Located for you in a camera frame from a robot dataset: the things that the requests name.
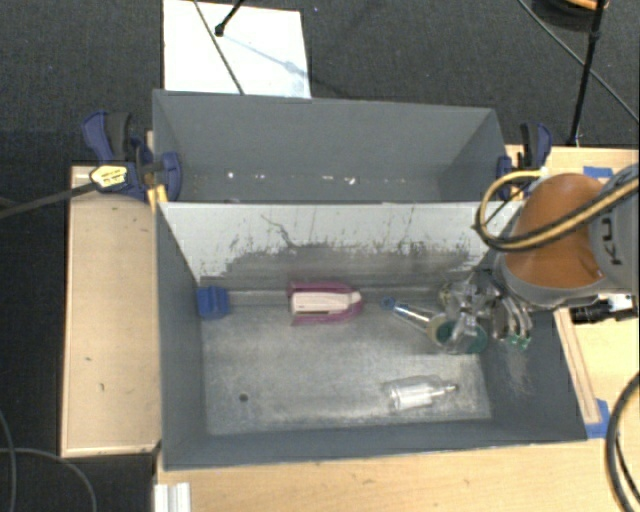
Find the gray bin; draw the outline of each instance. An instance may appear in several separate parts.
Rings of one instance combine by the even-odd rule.
[[[470,225],[504,153],[493,111],[156,91],[154,137],[185,177],[157,216],[166,469],[585,439],[549,313],[524,353],[446,356],[378,306],[485,264]],[[357,287],[363,313],[292,327],[292,280]],[[230,291],[221,320],[197,314],[209,284]],[[384,382],[428,374],[458,392],[389,412]]]

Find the black floor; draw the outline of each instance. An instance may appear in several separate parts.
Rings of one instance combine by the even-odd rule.
[[[524,0],[532,5],[532,0]],[[517,0],[265,0],[300,9],[312,95],[497,110],[505,140],[519,124],[569,135],[581,75]],[[584,56],[589,18],[543,0],[534,9]],[[638,112],[640,4],[611,0],[594,69]],[[74,160],[91,158],[79,123],[105,108],[151,126],[162,85],[160,0],[4,0],[0,6],[0,197],[35,199],[67,185]],[[583,145],[638,147],[638,125],[592,81]],[[0,409],[15,444],[56,452],[65,293],[63,204],[0,220]],[[149,507],[149,456],[80,461],[101,511]],[[0,510],[8,504],[0,455]],[[90,510],[65,468],[20,456],[18,511]]]

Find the purple object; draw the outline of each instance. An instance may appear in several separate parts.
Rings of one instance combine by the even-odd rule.
[[[351,295],[358,294],[357,301],[351,303],[344,311],[337,313],[294,313],[291,325],[310,325],[310,324],[329,324],[334,322],[343,322],[353,318],[362,312],[362,298],[360,294],[344,283],[337,281],[321,281],[321,282],[294,282],[287,287],[287,297],[292,299],[294,294],[298,293],[335,293]]]

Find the wooden board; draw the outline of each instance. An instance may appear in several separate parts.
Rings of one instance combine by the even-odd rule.
[[[72,186],[90,168],[72,169]],[[92,192],[69,208],[60,451],[148,452],[160,439],[148,205]]]
[[[554,148],[548,166],[615,171],[637,160],[637,151]],[[86,171],[75,170],[74,186],[86,182]],[[153,252],[144,231],[151,224],[147,206],[122,196],[90,194],[72,202],[63,456],[150,451],[160,439]],[[587,395],[612,404],[637,371],[637,328],[637,322],[605,322],[574,331],[586,367],[576,374],[588,376],[593,389]],[[571,360],[581,359],[572,354]],[[625,451],[629,460],[640,460],[637,424],[629,427]],[[159,464],[158,481],[190,481],[194,512],[615,510],[602,456],[603,442],[596,440],[173,473]]]

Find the blue object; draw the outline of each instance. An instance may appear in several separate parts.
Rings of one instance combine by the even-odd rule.
[[[540,169],[551,154],[553,139],[551,131],[542,123],[522,123],[520,125],[524,154],[520,155],[518,168]]]
[[[198,288],[198,314],[206,320],[219,320],[229,313],[229,293],[220,286]]]
[[[609,167],[590,167],[585,165],[583,172],[585,176],[591,178],[611,178],[613,176],[613,169]]]
[[[391,311],[393,309],[393,306],[395,305],[396,305],[396,299],[394,299],[393,297],[384,296],[380,301],[380,307],[387,311]]]
[[[513,170],[513,160],[510,156],[504,155],[498,158],[498,165],[496,167],[496,179],[500,179],[506,176]],[[511,187],[502,187],[498,190],[498,197],[502,201],[507,201],[511,193]]]
[[[609,407],[607,402],[596,398],[598,409],[600,410],[600,423],[589,423],[584,426],[589,439],[605,439],[607,437],[607,427],[609,426]]]
[[[82,122],[82,135],[86,145],[94,151],[100,165],[118,162],[127,168],[127,181],[114,187],[97,187],[99,192],[116,192],[128,195],[138,201],[147,200],[147,190],[143,175],[148,172],[163,173],[161,182],[167,187],[167,198],[178,199],[182,186],[182,168],[177,153],[162,154],[161,162],[154,164],[153,153],[140,137],[130,137],[127,133],[129,114],[109,114],[98,110]],[[127,149],[134,154],[136,162],[127,158]]]

